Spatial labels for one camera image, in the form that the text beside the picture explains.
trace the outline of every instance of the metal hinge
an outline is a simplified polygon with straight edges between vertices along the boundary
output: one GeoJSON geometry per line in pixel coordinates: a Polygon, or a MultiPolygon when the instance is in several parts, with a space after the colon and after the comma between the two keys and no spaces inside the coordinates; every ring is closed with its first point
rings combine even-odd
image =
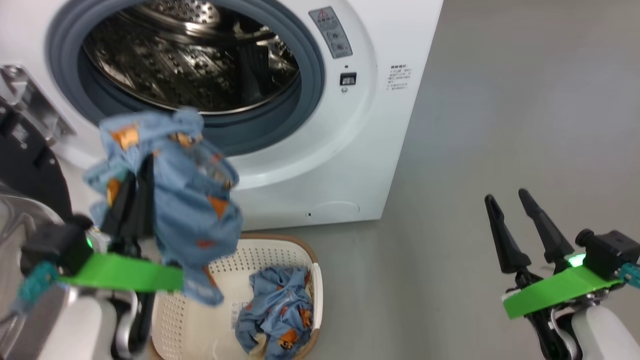
{"type": "MultiPolygon", "coordinates": [[[[0,66],[0,99],[21,114],[42,134],[49,146],[63,135],[75,132],[35,85],[29,74],[16,65],[0,66]]],[[[0,104],[0,112],[8,111],[0,104]]]]}

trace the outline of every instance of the white washing machine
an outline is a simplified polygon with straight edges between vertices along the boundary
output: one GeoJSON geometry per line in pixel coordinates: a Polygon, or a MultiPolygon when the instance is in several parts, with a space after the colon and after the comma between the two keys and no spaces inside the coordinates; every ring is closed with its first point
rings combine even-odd
{"type": "Polygon", "coordinates": [[[81,168],[104,158],[101,119],[195,106],[246,229],[377,219],[441,5],[1,1],[0,97],[81,168]]]}

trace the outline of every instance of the basket handle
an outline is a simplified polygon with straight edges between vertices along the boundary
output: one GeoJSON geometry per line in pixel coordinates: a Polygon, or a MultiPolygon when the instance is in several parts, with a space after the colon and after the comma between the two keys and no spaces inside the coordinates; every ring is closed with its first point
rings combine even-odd
{"type": "Polygon", "coordinates": [[[323,289],[322,289],[322,271],[320,271],[320,265],[314,263],[313,266],[313,281],[314,281],[314,327],[313,331],[320,329],[322,325],[322,310],[323,310],[323,289]]]}

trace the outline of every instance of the gray rubber seal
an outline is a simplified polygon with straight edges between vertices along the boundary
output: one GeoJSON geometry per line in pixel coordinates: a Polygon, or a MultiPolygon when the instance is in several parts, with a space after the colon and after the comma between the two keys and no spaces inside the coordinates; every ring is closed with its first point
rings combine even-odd
{"type": "MultiPolygon", "coordinates": [[[[73,0],[49,29],[49,69],[60,90],[88,120],[132,111],[158,110],[116,89],[102,77],[81,49],[91,29],[109,14],[139,0],[73,0]]],[[[302,22],[275,0],[216,0],[269,26],[298,62],[300,77],[277,100],[244,113],[206,117],[204,135],[227,154],[245,154],[283,140],[315,110],[324,89],[320,50],[302,22]]]]}

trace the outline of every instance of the green strap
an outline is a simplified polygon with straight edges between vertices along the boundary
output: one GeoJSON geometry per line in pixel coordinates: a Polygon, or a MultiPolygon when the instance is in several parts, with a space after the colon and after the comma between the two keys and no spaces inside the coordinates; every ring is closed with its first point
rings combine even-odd
{"type": "Polygon", "coordinates": [[[118,254],[96,252],[76,276],[58,280],[69,285],[109,290],[177,291],[182,289],[182,270],[118,254]]]}
{"type": "Polygon", "coordinates": [[[503,305],[509,318],[515,319],[621,282],[603,280],[588,268],[578,266],[524,288],[504,300],[503,305]]]}

